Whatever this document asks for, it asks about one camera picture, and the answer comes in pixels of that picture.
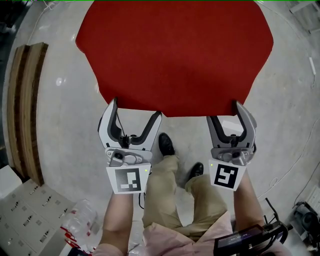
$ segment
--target red fabric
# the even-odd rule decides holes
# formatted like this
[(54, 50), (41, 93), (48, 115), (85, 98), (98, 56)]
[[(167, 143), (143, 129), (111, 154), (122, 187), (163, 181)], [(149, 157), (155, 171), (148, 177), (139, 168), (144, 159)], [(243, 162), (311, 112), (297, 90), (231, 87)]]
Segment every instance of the red fabric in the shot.
[(95, 1), (76, 44), (107, 103), (216, 116), (244, 103), (273, 37), (253, 1)]

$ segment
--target gray floor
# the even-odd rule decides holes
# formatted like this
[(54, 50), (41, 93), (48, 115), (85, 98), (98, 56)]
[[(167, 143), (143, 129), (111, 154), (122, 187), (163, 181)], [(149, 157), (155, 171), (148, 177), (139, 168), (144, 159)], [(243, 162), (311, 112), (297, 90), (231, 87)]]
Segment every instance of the gray floor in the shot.
[[(31, 7), (15, 46), (27, 43), (43, 10), (42, 4), (35, 2)], [(106, 174), (106, 157), (97, 127), (107, 104), (99, 93), (97, 80), (86, 57), (75, 44), (90, 5), (91, 2), (61, 2), (53, 10), (45, 11), (30, 44), (49, 44), (37, 105), (38, 149), (45, 183), (72, 201), (90, 200), (98, 213), (103, 215), (112, 188)], [(320, 121), (316, 122), (320, 117), (320, 81), (316, 79), (313, 86), (314, 76), (309, 62), (309, 57), (312, 57), (320, 74), (320, 32), (313, 35), (306, 32), (289, 12), (289, 6), (294, 3), (263, 2), (263, 5), (259, 3), (272, 32), (274, 45), (244, 104), (258, 125), (258, 150), (248, 171), (267, 217), (270, 219), (272, 212), (265, 197), (269, 198), (285, 221), (295, 198), (320, 160)], [(305, 19), (306, 15), (315, 18), (312, 8), (298, 14), (308, 24), (312, 19)], [(127, 134), (141, 133), (150, 115), (147, 111), (119, 110)], [(179, 182), (183, 181), (195, 162), (208, 163), (212, 144), (205, 117), (164, 117), (159, 131), (168, 133), (177, 148), (180, 156)], [(287, 173), (304, 147), (303, 156)], [(156, 163), (161, 159), (156, 144), (153, 152)], [(308, 196), (311, 188), (318, 184), (318, 178), (317, 170), (301, 198)], [(220, 192), (233, 213), (232, 192)], [(139, 240), (143, 211), (136, 197), (135, 201), (134, 233)], [(183, 189), (178, 189), (176, 202), (182, 223), (188, 224), (193, 217), (193, 199)], [(287, 246), (295, 255), (306, 254), (295, 239), (290, 238)]]

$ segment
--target forearm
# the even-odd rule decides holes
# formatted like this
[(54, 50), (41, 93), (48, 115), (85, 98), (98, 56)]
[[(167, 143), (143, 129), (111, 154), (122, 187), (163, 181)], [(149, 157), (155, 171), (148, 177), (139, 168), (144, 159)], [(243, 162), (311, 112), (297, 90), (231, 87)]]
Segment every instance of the forearm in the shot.
[(133, 214), (133, 194), (112, 193), (104, 216), (100, 244), (114, 245), (126, 255)]
[(233, 193), (235, 220), (238, 230), (264, 225), (261, 206), (251, 184), (248, 171), (244, 172), (238, 189)]

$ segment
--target wooden board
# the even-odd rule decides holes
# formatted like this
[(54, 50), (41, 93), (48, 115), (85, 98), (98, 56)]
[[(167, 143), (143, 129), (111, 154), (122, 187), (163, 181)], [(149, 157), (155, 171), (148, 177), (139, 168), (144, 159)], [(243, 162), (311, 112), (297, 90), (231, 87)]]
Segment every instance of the wooden board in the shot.
[(27, 169), (23, 160), (19, 126), (20, 90), (29, 48), (28, 45), (22, 45), (15, 51), (7, 96), (7, 127), (13, 167), (23, 178), (27, 176)]
[(37, 43), (30, 46), (23, 72), (20, 91), (19, 127), (22, 152), (28, 176), (38, 185), (44, 183), (42, 176), (36, 131), (37, 97), (40, 74), (48, 45)]

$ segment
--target black shoe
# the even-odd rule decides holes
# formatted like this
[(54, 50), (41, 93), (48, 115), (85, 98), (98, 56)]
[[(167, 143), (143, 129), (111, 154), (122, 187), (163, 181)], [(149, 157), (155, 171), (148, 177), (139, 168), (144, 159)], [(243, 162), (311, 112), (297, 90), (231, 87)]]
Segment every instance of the black shoe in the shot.
[(204, 174), (204, 165), (201, 162), (197, 162), (191, 169), (189, 180), (191, 180), (193, 177), (197, 177)]
[(163, 156), (172, 156), (176, 153), (171, 139), (164, 132), (159, 135), (159, 149)]

